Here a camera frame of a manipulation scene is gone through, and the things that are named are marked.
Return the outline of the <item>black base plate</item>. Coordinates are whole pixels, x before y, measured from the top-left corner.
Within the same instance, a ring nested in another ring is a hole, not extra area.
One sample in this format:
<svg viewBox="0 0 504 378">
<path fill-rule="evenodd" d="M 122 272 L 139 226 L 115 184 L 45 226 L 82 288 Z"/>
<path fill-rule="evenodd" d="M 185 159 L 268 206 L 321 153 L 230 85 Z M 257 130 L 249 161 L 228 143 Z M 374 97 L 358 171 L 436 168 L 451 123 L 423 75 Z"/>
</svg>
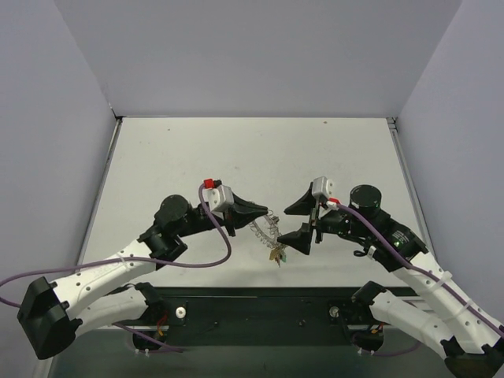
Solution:
<svg viewBox="0 0 504 378">
<path fill-rule="evenodd" d="M 127 326 L 174 347 L 380 348 L 384 330 L 354 287 L 159 287 L 161 309 Z"/>
</svg>

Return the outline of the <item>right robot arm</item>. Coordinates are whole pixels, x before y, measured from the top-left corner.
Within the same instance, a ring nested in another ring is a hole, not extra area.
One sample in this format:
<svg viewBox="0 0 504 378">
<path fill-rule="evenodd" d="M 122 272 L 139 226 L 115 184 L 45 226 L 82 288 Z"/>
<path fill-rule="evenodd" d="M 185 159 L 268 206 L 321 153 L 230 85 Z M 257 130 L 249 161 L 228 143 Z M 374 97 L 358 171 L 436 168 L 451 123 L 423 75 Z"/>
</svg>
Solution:
<svg viewBox="0 0 504 378">
<path fill-rule="evenodd" d="M 366 256 L 411 288 L 430 308 L 426 313 L 369 281 L 352 300 L 369 316 L 400 329 L 435 351 L 456 377 L 493 377 L 503 367 L 503 325 L 489 316 L 443 269 L 426 244 L 409 227 L 381 207 L 377 187 L 361 184 L 343 205 L 332 182 L 320 177 L 284 212 L 307 216 L 299 230 L 280 242 L 302 254 L 326 234 L 361 246 Z"/>
</svg>

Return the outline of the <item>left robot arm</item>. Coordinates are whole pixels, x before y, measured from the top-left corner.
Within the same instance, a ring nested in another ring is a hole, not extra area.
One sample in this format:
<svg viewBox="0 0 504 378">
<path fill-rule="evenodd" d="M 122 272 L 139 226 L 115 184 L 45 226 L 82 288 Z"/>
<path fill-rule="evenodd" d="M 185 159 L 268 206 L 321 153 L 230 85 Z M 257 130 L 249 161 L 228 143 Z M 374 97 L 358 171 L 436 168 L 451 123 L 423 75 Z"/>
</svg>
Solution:
<svg viewBox="0 0 504 378">
<path fill-rule="evenodd" d="M 52 358 L 80 335 L 102 326 L 136 320 L 152 324 L 172 316 L 174 309 L 151 284 L 132 281 L 166 265 L 179 266 L 177 260 L 187 250 L 184 236 L 216 229 L 229 240 L 269 212 L 224 185 L 201 187 L 199 196 L 198 206 L 181 195 L 165 198 L 153 224 L 107 259 L 53 281 L 45 276 L 32 281 L 17 319 L 36 357 Z"/>
</svg>

